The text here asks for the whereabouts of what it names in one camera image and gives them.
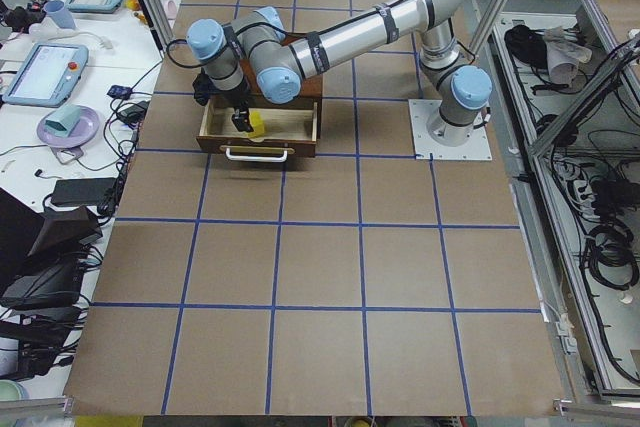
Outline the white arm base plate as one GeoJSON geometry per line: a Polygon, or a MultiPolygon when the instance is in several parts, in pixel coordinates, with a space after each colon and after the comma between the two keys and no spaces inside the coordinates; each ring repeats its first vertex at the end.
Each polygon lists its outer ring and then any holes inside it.
{"type": "Polygon", "coordinates": [[[491,161],[480,113],[471,125],[455,127],[440,117],[440,104],[440,100],[408,101],[415,157],[436,161],[491,161]]]}

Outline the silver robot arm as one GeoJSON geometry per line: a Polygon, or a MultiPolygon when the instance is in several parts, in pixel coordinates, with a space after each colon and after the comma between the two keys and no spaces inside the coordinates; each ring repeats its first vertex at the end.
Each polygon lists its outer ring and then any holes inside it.
{"type": "Polygon", "coordinates": [[[462,59],[449,25],[462,1],[388,0],[290,44],[284,42],[277,11],[264,7],[227,24],[198,20],[189,27],[186,43],[198,67],[234,107],[236,128],[249,132],[250,87],[241,60],[249,62],[266,100],[285,104],[299,95],[304,80],[417,32],[421,71],[442,98],[429,117],[428,133],[441,145],[458,147],[468,141],[492,92],[488,74],[462,59]]]}

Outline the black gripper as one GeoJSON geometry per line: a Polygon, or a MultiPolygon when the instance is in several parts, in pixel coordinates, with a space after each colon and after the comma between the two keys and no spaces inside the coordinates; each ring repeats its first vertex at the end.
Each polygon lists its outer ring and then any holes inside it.
{"type": "Polygon", "coordinates": [[[234,109],[231,120],[239,132],[252,132],[250,121],[249,101],[251,99],[251,86],[248,81],[241,81],[230,90],[221,92],[225,102],[234,109]]]}

